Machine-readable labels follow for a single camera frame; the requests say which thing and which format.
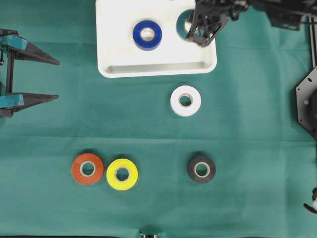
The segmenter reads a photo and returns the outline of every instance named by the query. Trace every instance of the white tape roll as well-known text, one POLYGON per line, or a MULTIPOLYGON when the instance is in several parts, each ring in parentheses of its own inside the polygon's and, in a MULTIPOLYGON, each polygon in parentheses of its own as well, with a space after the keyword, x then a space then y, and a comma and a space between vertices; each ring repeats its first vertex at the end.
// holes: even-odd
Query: white tape roll
POLYGON ((199 110, 201 104, 202 98, 200 93, 195 88, 188 85, 176 88, 170 97, 170 105, 173 111, 182 117, 189 117, 195 114, 199 110), (180 99, 184 96, 190 99, 190 105, 184 106, 181 104, 180 99))

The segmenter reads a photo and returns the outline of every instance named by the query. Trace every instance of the tape roll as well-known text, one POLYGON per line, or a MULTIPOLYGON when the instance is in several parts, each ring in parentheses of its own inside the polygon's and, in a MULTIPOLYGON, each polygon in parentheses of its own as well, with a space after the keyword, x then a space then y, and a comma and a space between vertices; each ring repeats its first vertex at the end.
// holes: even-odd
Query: tape roll
MULTIPOLYGON (((180 38, 184 39, 185 41, 188 41, 186 37, 192 26, 192 23, 188 21, 188 19, 190 18, 192 14, 194 14, 193 9, 184 11, 182 14, 180 14, 176 22, 177 34, 180 36, 180 38)), ((199 33, 200 35, 203 35, 204 30, 200 30, 199 33)))
POLYGON ((177 19, 176 22, 176 31, 178 33, 178 35, 182 38, 182 39, 186 39, 187 35, 188 35, 188 31, 190 29, 186 29, 186 22, 188 17, 194 12, 194 10, 187 10, 185 12, 183 12, 182 14, 180 14, 180 16, 177 19))
POLYGON ((214 178, 216 174, 216 166, 208 156, 199 155, 189 162, 187 172, 193 181, 197 183, 208 183, 214 178), (207 171, 203 174, 200 174, 197 171, 199 165, 205 166, 207 171))
POLYGON ((117 159, 113 161, 106 173, 107 181, 111 187, 119 191, 129 190, 138 180, 138 169, 134 163, 127 159, 117 159), (128 171, 128 178, 121 181, 117 177, 119 169, 128 171))
POLYGON ((173 111, 182 117, 189 117, 195 114, 202 104, 200 93, 193 87, 184 85, 176 88, 170 97, 170 105, 173 111), (182 97, 188 97, 190 105, 184 106, 180 100, 182 97))
POLYGON ((162 40, 162 30, 153 21, 141 21, 133 29, 133 39, 141 50, 152 51, 159 46, 162 40))
POLYGON ((102 178, 104 171, 105 166, 101 158, 91 153, 78 156, 71 167, 73 177, 83 185, 92 185, 98 182, 102 178), (83 171, 83 167, 87 163, 91 163, 94 168, 90 175, 85 174, 83 171))

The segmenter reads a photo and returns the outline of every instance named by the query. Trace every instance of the green tablecloth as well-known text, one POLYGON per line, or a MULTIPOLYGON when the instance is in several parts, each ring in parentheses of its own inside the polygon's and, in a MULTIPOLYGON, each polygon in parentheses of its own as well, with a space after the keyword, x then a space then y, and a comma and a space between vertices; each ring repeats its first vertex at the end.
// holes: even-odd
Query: green tablecloth
POLYGON ((94 0, 3 0, 0 22, 61 61, 15 64, 15 92, 60 98, 0 119, 0 235, 316 237, 302 205, 316 185, 316 145, 294 95, 311 70, 305 27, 271 28, 250 9, 219 34, 209 74, 109 79, 97 70, 94 0), (169 106, 183 84, 203 99, 189 118, 169 106), (83 151, 106 166, 132 160, 137 184, 78 184, 71 165, 83 151), (217 167, 207 185, 186 171, 199 151, 217 167))

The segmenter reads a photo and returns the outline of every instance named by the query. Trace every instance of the clamp jaw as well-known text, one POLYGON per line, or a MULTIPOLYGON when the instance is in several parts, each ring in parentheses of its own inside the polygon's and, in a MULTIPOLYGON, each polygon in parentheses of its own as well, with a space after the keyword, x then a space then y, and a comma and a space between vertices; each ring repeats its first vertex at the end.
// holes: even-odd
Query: clamp jaw
POLYGON ((13 93, 14 60, 31 60, 59 65, 52 56, 46 54, 26 39, 19 37, 17 31, 0 29, 0 66, 4 64, 3 53, 7 53, 7 73, 5 95, 0 95, 0 117, 11 118, 14 113, 41 103, 47 103, 58 98, 57 95, 34 93, 13 93), (14 96, 19 96, 19 102, 12 104, 14 96))

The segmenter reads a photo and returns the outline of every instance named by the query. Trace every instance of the orange tape roll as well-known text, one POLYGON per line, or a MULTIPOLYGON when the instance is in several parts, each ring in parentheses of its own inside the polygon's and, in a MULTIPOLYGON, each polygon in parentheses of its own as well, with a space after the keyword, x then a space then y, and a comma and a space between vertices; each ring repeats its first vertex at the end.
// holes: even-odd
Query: orange tape roll
POLYGON ((91 153, 78 156, 71 167, 73 177, 77 182, 83 185, 92 185, 98 182, 103 176, 104 171, 105 166, 103 161, 97 155, 91 153), (83 171, 83 167, 86 164, 91 164, 93 166, 93 171, 89 175, 83 171))

